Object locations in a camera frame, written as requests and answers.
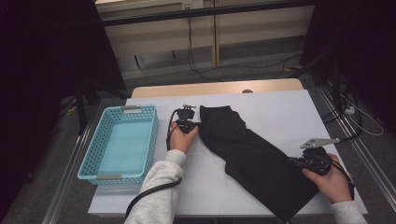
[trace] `black strap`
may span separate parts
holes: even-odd
[[[141,193],[140,193],[139,195],[137,195],[137,196],[131,201],[131,203],[128,205],[128,208],[126,209],[126,213],[125,213],[125,219],[126,219],[126,218],[129,216],[129,214],[131,213],[132,207],[133,207],[137,202],[139,202],[140,199],[142,199],[142,198],[144,198],[144,197],[146,197],[146,196],[148,196],[148,195],[150,195],[150,194],[152,194],[152,193],[155,193],[155,192],[157,192],[157,191],[160,191],[160,190],[163,190],[163,189],[170,189],[170,188],[172,188],[172,187],[175,187],[175,186],[177,186],[177,185],[179,185],[179,184],[181,183],[181,180],[182,180],[182,179],[179,178],[178,181],[176,181],[176,182],[172,182],[172,183],[168,183],[168,184],[163,184],[163,185],[154,187],[154,188],[152,188],[152,189],[145,190],[144,192],[141,192]]]

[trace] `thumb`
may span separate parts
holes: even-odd
[[[303,175],[305,175],[306,178],[310,179],[315,184],[318,182],[318,179],[320,178],[320,175],[315,174],[314,172],[309,171],[305,168],[303,168]]]

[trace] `gray sweatshirt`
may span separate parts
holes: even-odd
[[[164,161],[158,161],[151,167],[140,192],[176,182],[183,176],[181,165],[185,160],[186,155],[183,152],[175,149],[168,151]],[[150,194],[134,205],[125,223],[172,223],[177,197],[177,187]],[[338,224],[367,223],[355,202],[332,204],[332,210]]]

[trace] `basket handle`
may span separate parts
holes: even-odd
[[[122,110],[124,114],[138,114],[143,112],[140,105],[123,105],[120,106],[120,110]]]
[[[120,180],[123,179],[122,175],[97,175],[97,180]]]

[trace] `person's right arm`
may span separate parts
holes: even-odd
[[[329,156],[333,161],[339,162],[335,155],[329,154]],[[346,178],[339,170],[332,167],[328,174],[317,175],[303,169],[303,174],[330,200],[338,224],[367,224],[358,204],[350,196]]]

